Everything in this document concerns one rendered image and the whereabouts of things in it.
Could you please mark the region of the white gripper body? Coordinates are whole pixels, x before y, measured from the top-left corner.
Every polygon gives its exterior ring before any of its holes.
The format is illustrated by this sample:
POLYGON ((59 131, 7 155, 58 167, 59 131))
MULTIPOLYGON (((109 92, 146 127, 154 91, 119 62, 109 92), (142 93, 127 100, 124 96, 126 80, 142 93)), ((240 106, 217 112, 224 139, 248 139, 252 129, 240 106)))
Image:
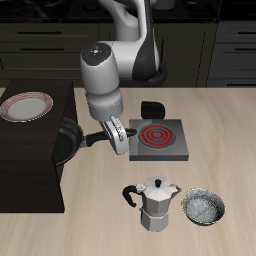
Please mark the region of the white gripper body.
POLYGON ((128 138, 123 124, 115 116, 111 116, 109 121, 101 123, 101 126, 117 155, 129 151, 128 138))

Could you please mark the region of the dark grey stove plate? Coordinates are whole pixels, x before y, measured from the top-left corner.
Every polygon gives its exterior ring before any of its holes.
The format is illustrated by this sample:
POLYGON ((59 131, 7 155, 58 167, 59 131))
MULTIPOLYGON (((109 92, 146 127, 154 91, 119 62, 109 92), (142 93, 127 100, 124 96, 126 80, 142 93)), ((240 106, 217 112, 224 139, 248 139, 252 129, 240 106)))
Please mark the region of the dark grey stove plate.
POLYGON ((185 134, 180 119, 130 119, 137 133, 129 138, 130 161, 187 161, 185 134))

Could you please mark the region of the black frying pan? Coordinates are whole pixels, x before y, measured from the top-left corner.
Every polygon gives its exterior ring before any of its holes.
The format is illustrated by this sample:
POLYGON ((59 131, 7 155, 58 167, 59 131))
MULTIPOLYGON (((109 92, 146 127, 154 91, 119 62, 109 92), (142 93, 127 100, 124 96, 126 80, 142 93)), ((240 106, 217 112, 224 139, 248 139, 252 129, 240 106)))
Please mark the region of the black frying pan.
MULTIPOLYGON (((125 131, 127 138, 137 134, 135 129, 125 128, 125 131)), ((104 130, 84 135, 82 128, 75 121, 63 118, 53 152, 55 165, 65 164, 74 157, 80 148, 91 147, 94 143, 102 140, 108 140, 104 130)))

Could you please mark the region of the silver moka pot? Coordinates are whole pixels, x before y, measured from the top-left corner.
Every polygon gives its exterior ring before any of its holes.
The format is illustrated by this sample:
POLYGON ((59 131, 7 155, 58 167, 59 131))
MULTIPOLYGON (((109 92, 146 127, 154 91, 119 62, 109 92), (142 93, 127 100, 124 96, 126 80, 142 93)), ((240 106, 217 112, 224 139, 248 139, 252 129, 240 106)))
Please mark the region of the silver moka pot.
POLYGON ((161 232, 169 224, 170 201, 181 191, 178 185, 171 184, 168 179, 155 176, 146 179, 143 184, 125 187, 122 195, 131 207, 136 206, 131 193, 141 195, 141 225, 148 231, 161 232))

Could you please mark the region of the dark wooden cabinet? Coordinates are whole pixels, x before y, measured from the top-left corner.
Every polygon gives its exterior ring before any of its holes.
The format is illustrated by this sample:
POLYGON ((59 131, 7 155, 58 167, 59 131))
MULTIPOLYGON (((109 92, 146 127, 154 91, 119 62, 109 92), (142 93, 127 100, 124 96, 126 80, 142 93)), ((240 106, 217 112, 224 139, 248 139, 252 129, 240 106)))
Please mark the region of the dark wooden cabinet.
POLYGON ((0 105, 23 92, 43 92, 53 99, 43 117, 13 123, 0 117, 0 213, 62 213, 62 168, 53 151, 64 117, 77 119, 73 82, 67 79, 13 79, 0 105))

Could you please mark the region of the white plate with red rim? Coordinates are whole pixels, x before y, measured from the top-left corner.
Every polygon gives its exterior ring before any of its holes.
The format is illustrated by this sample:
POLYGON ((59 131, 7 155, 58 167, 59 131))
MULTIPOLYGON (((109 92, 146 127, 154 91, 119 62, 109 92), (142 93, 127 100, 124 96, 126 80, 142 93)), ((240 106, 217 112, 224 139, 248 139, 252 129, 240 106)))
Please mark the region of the white plate with red rim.
POLYGON ((5 100, 0 116, 9 122, 29 122, 46 115, 53 107, 53 99, 43 92, 24 92, 5 100))

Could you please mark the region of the grey speckled bowl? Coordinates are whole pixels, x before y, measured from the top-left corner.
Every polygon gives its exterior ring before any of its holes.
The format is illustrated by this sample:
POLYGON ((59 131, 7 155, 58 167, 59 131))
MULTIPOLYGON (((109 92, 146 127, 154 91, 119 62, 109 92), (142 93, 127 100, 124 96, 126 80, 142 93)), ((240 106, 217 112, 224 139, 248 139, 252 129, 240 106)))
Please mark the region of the grey speckled bowl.
POLYGON ((226 212, 222 198, 214 191, 204 188, 187 191, 182 197, 181 207, 186 217, 199 226, 217 223, 226 212))

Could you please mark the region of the dark kitchen cupboards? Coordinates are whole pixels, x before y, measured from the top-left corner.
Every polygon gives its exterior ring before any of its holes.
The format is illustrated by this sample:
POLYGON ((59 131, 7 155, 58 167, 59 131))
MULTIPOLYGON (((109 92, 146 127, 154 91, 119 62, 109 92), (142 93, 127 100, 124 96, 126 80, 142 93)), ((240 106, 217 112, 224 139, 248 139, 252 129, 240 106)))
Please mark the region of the dark kitchen cupboards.
MULTIPOLYGON (((165 87, 204 87, 217 24, 213 3, 177 0, 152 12, 165 87)), ((80 51, 116 38, 114 21, 98 0, 0 0, 0 87, 13 78, 71 79, 80 87, 80 51)))

